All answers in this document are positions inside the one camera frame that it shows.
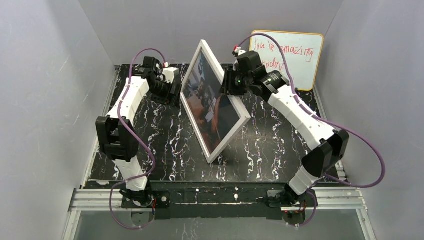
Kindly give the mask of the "white wooden picture frame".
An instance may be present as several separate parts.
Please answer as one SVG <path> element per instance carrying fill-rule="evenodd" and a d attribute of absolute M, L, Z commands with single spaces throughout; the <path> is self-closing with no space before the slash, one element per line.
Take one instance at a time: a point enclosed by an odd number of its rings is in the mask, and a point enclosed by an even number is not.
<path fill-rule="evenodd" d="M 251 119 L 240 97 L 220 92 L 224 74 L 207 41 L 200 40 L 183 77 L 180 98 L 208 164 Z"/>

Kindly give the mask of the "printed photo with white border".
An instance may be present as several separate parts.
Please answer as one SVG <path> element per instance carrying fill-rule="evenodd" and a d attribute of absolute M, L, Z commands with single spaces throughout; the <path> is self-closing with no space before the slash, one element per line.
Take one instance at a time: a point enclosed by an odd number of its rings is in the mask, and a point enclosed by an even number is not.
<path fill-rule="evenodd" d="M 220 81 L 202 51 L 192 66 L 183 94 L 201 139 L 211 154 L 229 135 L 240 116 L 229 97 L 220 93 Z"/>

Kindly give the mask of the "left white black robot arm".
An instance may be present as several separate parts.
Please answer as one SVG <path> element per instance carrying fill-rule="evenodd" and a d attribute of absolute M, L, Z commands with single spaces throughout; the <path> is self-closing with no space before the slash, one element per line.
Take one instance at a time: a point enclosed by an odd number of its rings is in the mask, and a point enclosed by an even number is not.
<path fill-rule="evenodd" d="M 147 94 L 161 105 L 180 107 L 182 80 L 180 70 L 146 56 L 142 65 L 131 67 L 124 90 L 112 109 L 96 119 L 95 127 L 100 151 L 105 154 L 123 177 L 125 188 L 120 193 L 139 207 L 153 204 L 148 174 L 142 170 L 137 154 L 145 148 L 150 158 L 152 151 L 134 130 L 136 112 Z"/>

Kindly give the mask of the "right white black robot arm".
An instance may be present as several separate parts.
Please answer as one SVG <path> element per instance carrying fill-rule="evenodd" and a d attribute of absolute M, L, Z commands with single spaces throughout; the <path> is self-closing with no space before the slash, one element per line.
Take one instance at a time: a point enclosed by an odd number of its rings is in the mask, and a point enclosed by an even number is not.
<path fill-rule="evenodd" d="M 258 52 L 236 47 L 232 54 L 236 60 L 232 67 L 225 68 L 220 92 L 231 96 L 252 92 L 261 97 L 291 123 L 310 149 L 294 177 L 283 191 L 269 198 L 268 204 L 302 204 L 308 190 L 344 156 L 350 136 L 347 131 L 336 130 L 318 120 L 316 113 L 292 91 L 290 81 L 281 72 L 267 72 Z"/>

